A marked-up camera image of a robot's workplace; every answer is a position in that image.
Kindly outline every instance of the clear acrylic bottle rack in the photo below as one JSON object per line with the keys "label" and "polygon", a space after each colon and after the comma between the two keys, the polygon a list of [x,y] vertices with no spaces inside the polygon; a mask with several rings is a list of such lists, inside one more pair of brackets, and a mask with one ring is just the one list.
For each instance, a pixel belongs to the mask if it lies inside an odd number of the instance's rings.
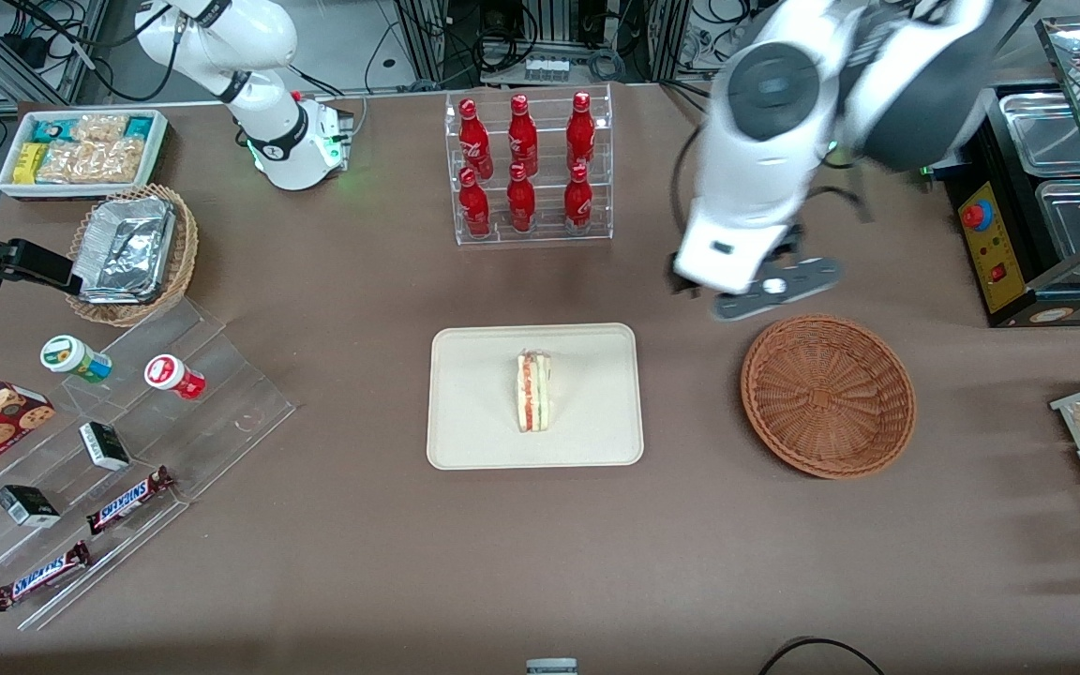
{"label": "clear acrylic bottle rack", "polygon": [[[589,166],[586,180],[594,191],[591,202],[591,227],[584,234],[570,234],[565,230],[565,187],[569,185],[569,166],[566,163],[565,127],[573,111],[573,94],[586,91],[591,95],[591,117],[594,118],[594,160]],[[527,234],[518,233],[510,222],[507,187],[510,185],[511,150],[507,129],[511,124],[511,96],[526,94],[531,119],[537,123],[539,137],[540,171],[531,176],[537,193],[536,227]],[[489,235],[475,239],[469,234],[461,215],[458,193],[458,171],[464,165],[461,153],[461,116],[458,103],[472,98],[477,104],[477,117],[489,133],[489,157],[494,160],[494,175],[481,183],[489,200]],[[449,158],[449,189],[453,192],[453,221],[458,244],[507,244],[528,242],[578,242],[589,239],[610,239],[615,233],[613,211],[613,153],[611,89],[594,86],[539,86],[539,89],[477,90],[462,95],[449,94],[445,98],[444,139]]]}
{"label": "clear acrylic bottle rack", "polygon": [[[102,351],[112,362],[108,379],[97,384],[65,379],[48,394],[55,418],[0,457],[0,487],[39,487],[60,513],[51,529],[35,529],[14,524],[0,505],[0,586],[65,554],[79,539],[85,539],[94,561],[5,611],[3,619],[21,631],[41,629],[55,619],[295,411],[273,382],[237,351],[224,326],[186,299],[149,316]],[[188,402],[146,384],[143,368],[161,353],[183,359],[206,377],[201,396]],[[79,435],[90,420],[116,428],[132,457],[127,469],[114,472],[91,464]],[[167,468],[175,486],[91,537],[85,516],[159,465]]]}

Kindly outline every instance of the white tray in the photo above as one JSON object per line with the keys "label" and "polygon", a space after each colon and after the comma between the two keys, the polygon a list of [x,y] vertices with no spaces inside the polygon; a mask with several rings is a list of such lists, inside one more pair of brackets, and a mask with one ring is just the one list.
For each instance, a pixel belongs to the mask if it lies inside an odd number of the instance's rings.
{"label": "white tray", "polygon": [[[552,422],[523,433],[517,359],[552,355]],[[436,469],[629,465],[644,454],[636,335],[621,323],[449,328],[432,340],[428,460]]]}
{"label": "white tray", "polygon": [[[149,137],[145,140],[145,153],[140,154],[140,167],[136,172],[136,179],[132,183],[86,183],[86,184],[17,184],[11,179],[14,165],[18,161],[18,150],[30,139],[31,132],[37,123],[42,121],[54,121],[63,119],[79,118],[86,112],[103,112],[111,116],[127,116],[132,118],[152,118],[152,126],[149,129]],[[143,188],[149,184],[152,171],[158,163],[161,152],[161,141],[164,140],[168,122],[166,117],[152,108],[102,108],[100,110],[44,110],[27,112],[22,120],[18,120],[16,136],[11,141],[11,149],[8,151],[8,159],[3,162],[3,170],[0,171],[0,191],[4,195],[16,198],[22,202],[27,201],[65,201],[65,200],[95,200],[98,197],[114,195],[130,188]]]}

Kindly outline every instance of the yellow control panel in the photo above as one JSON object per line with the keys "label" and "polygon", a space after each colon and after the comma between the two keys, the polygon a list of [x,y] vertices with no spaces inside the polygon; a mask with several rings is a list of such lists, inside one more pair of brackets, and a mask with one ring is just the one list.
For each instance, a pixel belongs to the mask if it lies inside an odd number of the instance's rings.
{"label": "yellow control panel", "polygon": [[990,184],[983,185],[956,213],[961,218],[964,244],[970,248],[977,285],[990,312],[1007,307],[1025,294],[1024,274],[1007,237],[1002,218],[998,217],[998,201]]}

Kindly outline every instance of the red switch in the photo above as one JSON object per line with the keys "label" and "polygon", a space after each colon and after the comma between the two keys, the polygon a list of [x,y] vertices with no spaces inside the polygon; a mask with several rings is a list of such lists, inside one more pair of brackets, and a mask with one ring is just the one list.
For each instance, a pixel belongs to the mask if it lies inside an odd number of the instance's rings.
{"label": "red switch", "polygon": [[982,221],[985,218],[985,210],[982,210],[982,206],[978,206],[977,204],[973,204],[964,211],[961,211],[961,225],[969,227],[970,230],[974,230],[974,228],[982,225]]}

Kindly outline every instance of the aluminum foil container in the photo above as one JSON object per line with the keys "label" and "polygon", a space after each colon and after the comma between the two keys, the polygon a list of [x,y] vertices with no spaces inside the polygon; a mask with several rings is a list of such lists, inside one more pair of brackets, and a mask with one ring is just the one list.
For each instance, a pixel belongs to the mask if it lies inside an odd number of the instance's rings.
{"label": "aluminum foil container", "polygon": [[73,273],[90,303],[149,303],[161,282],[174,237],[176,210],[159,197],[111,200],[95,206]]}

